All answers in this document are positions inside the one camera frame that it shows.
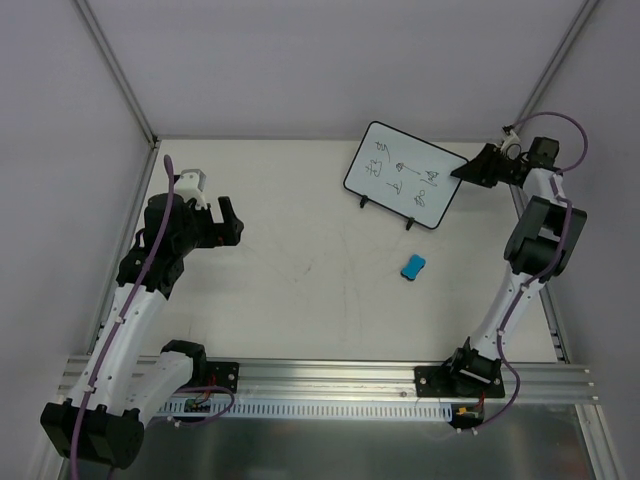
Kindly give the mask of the small white whiteboard black frame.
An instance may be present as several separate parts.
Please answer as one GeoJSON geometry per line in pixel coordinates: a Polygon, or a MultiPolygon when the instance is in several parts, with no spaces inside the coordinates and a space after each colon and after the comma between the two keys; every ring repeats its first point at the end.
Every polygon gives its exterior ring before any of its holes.
{"type": "Polygon", "coordinates": [[[361,139],[343,186],[405,219],[414,217],[414,225],[434,230],[461,183],[450,173],[467,162],[450,150],[373,121],[361,139]]]}

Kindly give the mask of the blue whiteboard eraser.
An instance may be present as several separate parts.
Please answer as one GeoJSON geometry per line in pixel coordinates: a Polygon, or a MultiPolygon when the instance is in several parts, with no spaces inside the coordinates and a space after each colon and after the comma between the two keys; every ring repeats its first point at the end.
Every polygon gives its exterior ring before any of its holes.
{"type": "Polygon", "coordinates": [[[413,254],[408,259],[406,265],[401,269],[401,277],[407,281],[415,281],[425,266],[426,259],[420,255],[413,254]]]}

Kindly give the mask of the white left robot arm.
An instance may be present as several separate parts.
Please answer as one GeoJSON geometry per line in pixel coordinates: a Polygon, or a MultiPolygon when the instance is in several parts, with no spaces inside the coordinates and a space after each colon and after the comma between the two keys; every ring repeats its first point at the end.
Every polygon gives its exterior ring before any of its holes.
{"type": "Polygon", "coordinates": [[[53,448],[76,467],[80,461],[124,470],[139,454],[146,428],[176,393],[233,396],[237,366],[217,368],[203,345],[171,340],[152,367],[134,381],[145,335],[170,299],[186,256],[196,249],[234,247],[243,222],[231,200],[218,200],[221,221],[208,204],[187,193],[152,196],[143,226],[121,260],[109,317],[79,380],[40,417],[53,448]]]}

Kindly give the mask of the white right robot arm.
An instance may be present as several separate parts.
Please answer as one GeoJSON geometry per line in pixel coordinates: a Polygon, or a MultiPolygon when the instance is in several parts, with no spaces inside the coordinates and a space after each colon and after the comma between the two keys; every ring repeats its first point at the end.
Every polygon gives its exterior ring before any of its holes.
{"type": "Polygon", "coordinates": [[[512,131],[498,144],[487,144],[452,175],[481,187],[499,183],[523,190],[528,203],[505,246],[505,276],[480,326],[429,377],[442,396],[482,397],[502,385],[505,347],[529,302],[567,267],[586,224],[587,213],[573,206],[563,188],[564,173],[555,167],[559,142],[536,137],[529,150],[512,131]]]}

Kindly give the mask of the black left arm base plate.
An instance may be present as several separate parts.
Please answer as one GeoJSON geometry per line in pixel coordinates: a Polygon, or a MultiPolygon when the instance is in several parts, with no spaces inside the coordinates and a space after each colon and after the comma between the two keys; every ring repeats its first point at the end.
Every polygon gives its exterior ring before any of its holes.
{"type": "Polygon", "coordinates": [[[240,364],[228,361],[208,361],[205,369],[205,386],[223,387],[237,392],[240,364]]]}

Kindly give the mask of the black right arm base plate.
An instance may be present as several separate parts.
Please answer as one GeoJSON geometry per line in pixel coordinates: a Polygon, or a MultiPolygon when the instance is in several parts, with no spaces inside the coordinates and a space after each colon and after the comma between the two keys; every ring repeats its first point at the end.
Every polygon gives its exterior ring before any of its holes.
{"type": "Polygon", "coordinates": [[[486,383],[464,373],[451,373],[446,366],[416,366],[414,384],[419,398],[480,398],[505,397],[502,383],[486,383]]]}

